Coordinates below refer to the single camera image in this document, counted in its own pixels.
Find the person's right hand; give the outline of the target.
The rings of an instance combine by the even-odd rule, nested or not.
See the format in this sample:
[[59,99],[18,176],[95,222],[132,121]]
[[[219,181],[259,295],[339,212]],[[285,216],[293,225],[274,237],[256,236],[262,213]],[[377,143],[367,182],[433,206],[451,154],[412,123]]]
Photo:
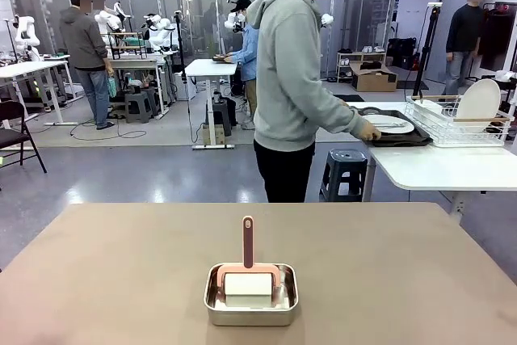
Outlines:
[[363,128],[359,134],[359,139],[361,139],[362,141],[374,141],[379,138],[380,138],[380,131],[369,122],[367,122],[363,126]]

